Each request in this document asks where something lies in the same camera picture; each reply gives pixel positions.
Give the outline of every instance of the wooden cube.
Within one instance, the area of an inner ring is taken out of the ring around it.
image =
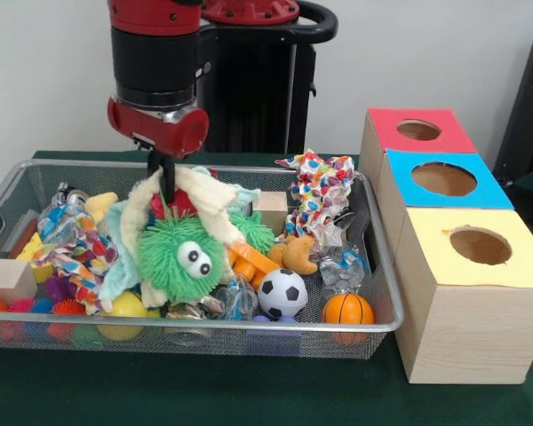
[[[284,191],[262,191],[257,201],[253,202],[252,211],[260,211],[262,224],[279,235],[284,230],[284,220],[288,216],[288,202]]]
[[[533,360],[533,236],[502,209],[407,209],[396,253],[411,383],[522,383]]]
[[[378,187],[386,150],[475,153],[470,138],[449,109],[377,109],[365,116],[359,170]]]
[[[387,150],[376,193],[394,256],[407,207],[513,209],[478,154]]]
[[[13,304],[36,295],[34,274],[26,260],[0,259],[0,299]]]

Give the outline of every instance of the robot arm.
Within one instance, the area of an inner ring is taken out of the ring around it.
[[[163,167],[173,201],[172,158],[198,151],[209,117],[195,105],[197,32],[202,0],[108,0],[115,95],[108,120],[150,149],[149,171]]]

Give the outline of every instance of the yellow ball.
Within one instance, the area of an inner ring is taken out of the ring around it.
[[[129,317],[145,318],[148,316],[148,310],[142,304],[142,301],[130,291],[123,292],[119,297],[113,300],[113,311],[101,311],[103,317]],[[131,340],[140,334],[142,326],[101,326],[97,329],[107,339],[122,342]]]

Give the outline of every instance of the yellow toy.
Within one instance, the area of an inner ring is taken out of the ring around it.
[[[53,275],[53,266],[52,264],[45,264],[45,266],[38,267],[32,261],[34,258],[34,253],[37,252],[42,247],[42,240],[39,238],[37,233],[32,235],[31,240],[24,246],[24,249],[19,255],[16,256],[16,259],[27,260],[30,262],[32,272],[34,273],[34,278],[36,283],[45,282],[48,278]]]
[[[119,297],[113,300],[113,311],[101,311],[103,317],[129,317],[129,318],[154,318],[154,314],[144,307],[142,301],[130,291],[124,291]],[[142,326],[101,326],[97,329],[107,339],[122,342],[131,340],[140,334]]]
[[[100,193],[94,197],[89,197],[85,202],[85,211],[89,213],[95,224],[103,220],[110,206],[118,201],[118,195],[115,193]]]
[[[285,243],[275,244],[268,253],[268,258],[282,268],[300,275],[310,275],[318,270],[318,265],[308,260],[314,243],[314,237],[309,235],[289,237]]]

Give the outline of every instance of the yellow box top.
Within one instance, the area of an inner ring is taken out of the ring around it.
[[[407,212],[439,284],[533,288],[533,235],[515,211]]]

